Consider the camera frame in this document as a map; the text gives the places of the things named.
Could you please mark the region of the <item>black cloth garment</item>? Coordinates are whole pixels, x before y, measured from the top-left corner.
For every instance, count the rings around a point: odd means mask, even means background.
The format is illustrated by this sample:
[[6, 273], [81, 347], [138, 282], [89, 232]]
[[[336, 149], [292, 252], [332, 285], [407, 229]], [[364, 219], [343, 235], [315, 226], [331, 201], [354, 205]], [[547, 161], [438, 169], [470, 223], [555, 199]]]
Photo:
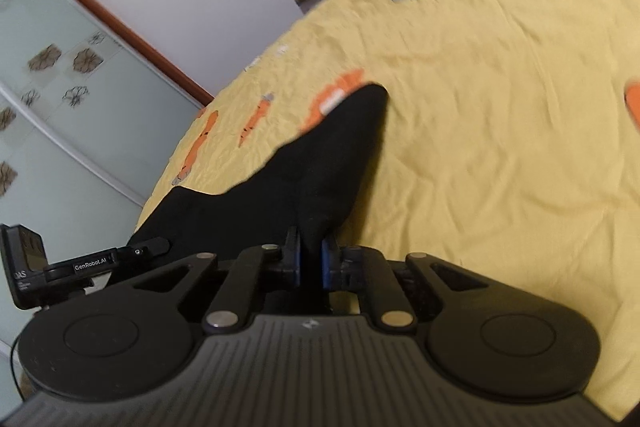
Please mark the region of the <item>black cloth garment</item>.
[[387, 103], [382, 86], [367, 84], [227, 192], [172, 188], [130, 239], [163, 237], [167, 253], [115, 270], [108, 281], [117, 284], [198, 253], [232, 260], [248, 247], [283, 244], [289, 229], [300, 235], [304, 273], [320, 268], [321, 246], [335, 239], [352, 212], [378, 149]]

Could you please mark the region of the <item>frosted glass wardrobe door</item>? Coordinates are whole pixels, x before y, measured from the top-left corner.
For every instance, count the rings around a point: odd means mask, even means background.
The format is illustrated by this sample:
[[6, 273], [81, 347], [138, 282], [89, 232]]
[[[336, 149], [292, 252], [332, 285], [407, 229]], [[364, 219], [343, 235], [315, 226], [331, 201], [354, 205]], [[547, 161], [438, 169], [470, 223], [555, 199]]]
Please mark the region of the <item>frosted glass wardrobe door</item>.
[[1, 0], [1, 220], [58, 262], [125, 244], [200, 109], [78, 0]]

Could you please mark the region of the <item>yellow carrot print bedspread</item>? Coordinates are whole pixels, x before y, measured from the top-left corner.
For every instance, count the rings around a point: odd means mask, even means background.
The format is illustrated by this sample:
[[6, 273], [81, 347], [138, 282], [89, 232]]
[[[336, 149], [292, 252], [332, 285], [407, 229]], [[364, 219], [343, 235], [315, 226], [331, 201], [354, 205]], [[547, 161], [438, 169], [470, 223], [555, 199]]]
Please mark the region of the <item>yellow carrot print bedspread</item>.
[[584, 314], [587, 388], [639, 400], [639, 0], [326, 0], [183, 135], [144, 205], [216, 194], [368, 82], [390, 96], [343, 239], [427, 251]]

